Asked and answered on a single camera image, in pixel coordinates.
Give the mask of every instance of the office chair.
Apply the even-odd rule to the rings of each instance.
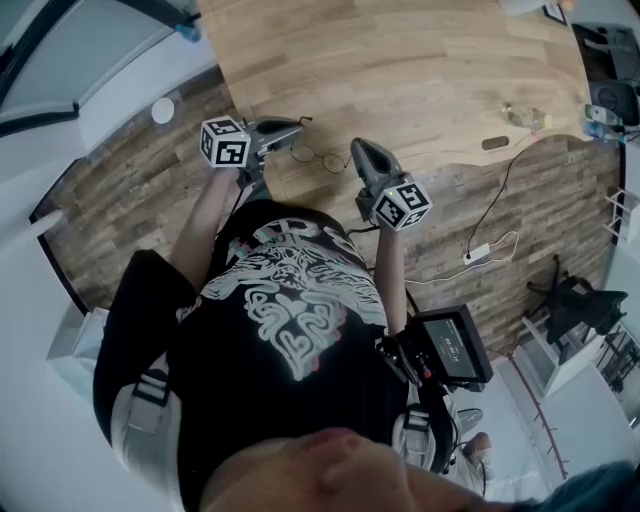
[[[531,282],[527,283],[529,290],[542,295],[544,299],[531,314],[525,312],[525,316],[532,317],[542,308],[549,311],[549,319],[545,322],[547,343],[549,345],[555,343],[560,348],[562,362],[566,359],[569,346],[563,345],[560,337],[580,323],[594,328],[599,335],[608,334],[618,320],[626,315],[620,311],[620,304],[629,294],[594,290],[586,279],[571,276],[566,270],[563,272],[565,279],[560,282],[560,258],[557,254],[553,257],[553,261],[555,269],[549,290],[539,288]],[[576,290],[578,285],[585,290],[585,293]]]

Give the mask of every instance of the sleeve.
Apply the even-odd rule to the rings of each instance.
[[[111,411],[118,392],[138,381],[176,338],[176,310],[197,293],[155,251],[136,252],[111,305],[93,378],[93,407],[111,443]]]

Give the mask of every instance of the wooden table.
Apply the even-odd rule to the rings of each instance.
[[[507,17],[495,0],[199,0],[239,113],[313,117],[304,141],[347,160],[354,137],[390,149],[429,190],[445,163],[513,158],[539,137],[582,134],[590,96],[570,27],[542,11]],[[554,127],[506,123],[505,103],[536,107]],[[485,139],[506,136],[486,151]],[[320,160],[271,157],[272,195],[348,222],[362,187]]]

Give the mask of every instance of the white cable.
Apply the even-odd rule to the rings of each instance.
[[[508,231],[506,232],[502,238],[500,240],[498,240],[497,242],[494,242],[492,244],[489,244],[489,247],[493,247],[494,245],[498,245],[500,244],[505,238],[507,238],[508,235],[514,234],[516,235],[516,243],[513,246],[513,252],[507,256],[506,258],[499,258],[497,260],[489,260],[489,261],[485,261],[484,263],[479,263],[478,265],[473,265],[472,267],[468,267],[465,268],[462,272],[458,272],[457,274],[454,274],[450,277],[442,277],[439,279],[431,279],[430,281],[412,281],[411,279],[405,279],[404,282],[405,283],[413,283],[413,284],[429,284],[429,283],[437,283],[440,281],[451,281],[452,279],[455,279],[458,276],[461,276],[462,274],[469,272],[469,270],[473,270],[474,268],[478,268],[478,267],[484,267],[485,265],[489,265],[489,263],[500,263],[503,261],[509,261],[511,260],[515,254],[516,254],[516,249],[518,248],[518,240],[520,240],[520,235],[518,234],[517,231]]]

